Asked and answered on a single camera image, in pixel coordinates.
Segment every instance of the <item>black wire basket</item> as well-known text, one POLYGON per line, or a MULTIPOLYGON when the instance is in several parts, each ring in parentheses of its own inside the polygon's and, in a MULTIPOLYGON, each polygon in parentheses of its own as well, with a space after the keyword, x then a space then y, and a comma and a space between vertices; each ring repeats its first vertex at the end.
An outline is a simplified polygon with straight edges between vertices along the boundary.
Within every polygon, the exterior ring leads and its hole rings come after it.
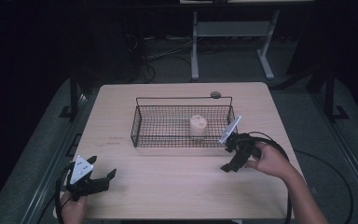
POLYGON ((135 147, 223 147, 219 143, 222 131, 235 119, 231 103, 232 97, 138 97, 131 140, 135 147), (203 136, 189 134, 190 119, 195 115, 207 120, 203 136))

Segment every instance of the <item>hand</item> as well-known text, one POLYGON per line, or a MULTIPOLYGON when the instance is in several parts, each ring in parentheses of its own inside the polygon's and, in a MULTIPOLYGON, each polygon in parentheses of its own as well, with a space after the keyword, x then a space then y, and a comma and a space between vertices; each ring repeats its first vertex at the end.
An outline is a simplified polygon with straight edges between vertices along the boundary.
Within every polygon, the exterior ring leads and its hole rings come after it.
POLYGON ((245 167, 254 168, 266 175, 273 175, 282 180, 298 173, 278 149, 261 142, 256 142, 255 146, 260 149, 261 157, 260 159, 255 158, 255 161, 247 161, 245 167))
POLYGON ((80 197, 77 202, 72 201, 71 192, 66 191, 60 198, 62 205, 62 220, 65 224, 80 224, 87 211, 87 196, 80 197))

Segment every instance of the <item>metal frame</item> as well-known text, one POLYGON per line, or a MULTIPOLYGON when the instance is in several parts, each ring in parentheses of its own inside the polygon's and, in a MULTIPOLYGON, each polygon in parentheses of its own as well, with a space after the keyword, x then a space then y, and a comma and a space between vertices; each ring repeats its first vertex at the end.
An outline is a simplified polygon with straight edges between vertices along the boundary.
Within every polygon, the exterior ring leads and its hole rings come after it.
POLYGON ((257 50, 266 78, 272 80, 274 75, 267 60, 267 51, 280 10, 275 10, 270 21, 198 21, 197 11, 193 18, 193 48, 191 51, 191 78, 200 78, 197 57, 197 42, 199 36, 264 36, 266 42, 262 49, 257 50))

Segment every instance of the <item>wire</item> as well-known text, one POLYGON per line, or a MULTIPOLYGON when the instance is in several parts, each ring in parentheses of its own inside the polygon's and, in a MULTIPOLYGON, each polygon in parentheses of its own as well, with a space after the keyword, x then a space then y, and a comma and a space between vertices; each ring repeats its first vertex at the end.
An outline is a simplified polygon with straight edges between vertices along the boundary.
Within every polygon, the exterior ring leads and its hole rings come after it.
POLYGON ((72 199, 72 197, 69 197, 68 200, 66 200, 66 202, 61 206, 61 208, 63 208, 71 199, 72 199))
POLYGON ((345 220, 345 224, 348 224, 350 223, 351 221, 351 218, 353 216, 353 194, 351 192, 351 187, 350 185, 348 184, 348 181, 346 180, 346 178, 344 177, 344 175, 342 173, 339 172, 339 170, 337 170, 332 164, 328 163, 327 161, 324 161, 323 159, 319 158, 319 157, 316 157, 314 155, 311 155, 307 152, 304 152, 304 151, 300 151, 300 150, 296 150, 294 149, 294 152, 298 152, 298 153, 301 153, 301 154, 304 154, 304 155, 307 155, 309 157, 312 157, 313 159, 317 160, 317 161, 320 161, 322 163, 324 163, 325 165, 327 165, 328 167, 330 167, 334 172, 336 172, 337 175, 339 175, 339 177, 341 177, 342 181, 344 182, 347 190, 348 190, 348 194, 350 195, 350 212, 348 213, 348 216, 347 216, 347 219, 345 220))
POLYGON ((39 219, 37 220, 37 223, 40 223, 40 221, 42 220, 43 215, 45 215, 46 211, 48 210, 48 206, 51 204, 51 202, 54 199, 54 194, 50 197, 50 199, 48 200, 48 203, 45 205, 45 208, 43 208, 42 213, 40 214, 39 219))
POLYGON ((261 135, 264 135, 266 136, 267 138, 269 138, 269 140, 273 141, 271 137, 269 137, 268 135, 264 134, 264 133, 260 133, 260 132, 250 132, 248 134, 251 134, 251 133, 258 133, 258 134, 261 134, 261 135))

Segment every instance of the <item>cable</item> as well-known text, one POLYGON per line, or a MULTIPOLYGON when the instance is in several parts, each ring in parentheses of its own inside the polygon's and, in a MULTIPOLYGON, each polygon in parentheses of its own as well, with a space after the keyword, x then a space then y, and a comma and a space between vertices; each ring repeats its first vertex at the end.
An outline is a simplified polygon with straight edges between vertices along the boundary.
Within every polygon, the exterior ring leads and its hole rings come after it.
POLYGON ((298 152, 298 153, 307 155, 307 156, 312 157, 313 159, 315 159, 317 161, 320 161, 320 162, 324 163, 325 165, 330 167, 334 172, 336 172, 336 174, 339 175, 339 177, 341 177, 342 181, 344 182, 344 184, 345 184, 345 186, 346 186, 346 188, 348 190, 348 194, 350 195, 350 212, 348 213, 347 219, 345 220, 344 223, 345 224, 350 223, 351 218, 353 216, 353 194, 351 192, 351 187, 348 184, 348 181, 345 179, 344 175, 342 173, 340 173, 339 170, 337 170, 332 164, 328 163, 327 161, 324 161, 323 159, 321 159, 319 157, 316 157, 316 156, 311 155, 311 154, 309 154, 307 152, 296 150, 296 149, 294 149, 294 152, 298 152))
POLYGON ((37 220, 36 223, 40 223, 40 221, 42 220, 43 215, 45 215, 46 211, 48 210, 48 206, 51 204, 51 202, 54 199, 54 194, 51 196, 51 198, 48 200, 48 203, 45 205, 45 208, 43 208, 42 214, 40 214, 39 219, 37 220))
POLYGON ((74 166, 74 163, 71 162, 69 165, 67 165, 65 168, 63 168, 62 172, 60 173, 59 178, 56 181, 55 186, 55 192, 54 192, 54 201, 55 201, 55 207, 56 207, 56 214, 58 221, 63 224, 62 220, 62 206, 60 202, 60 191, 61 191, 61 184, 62 184, 62 177, 65 175, 66 172, 68 172, 72 167, 74 166))

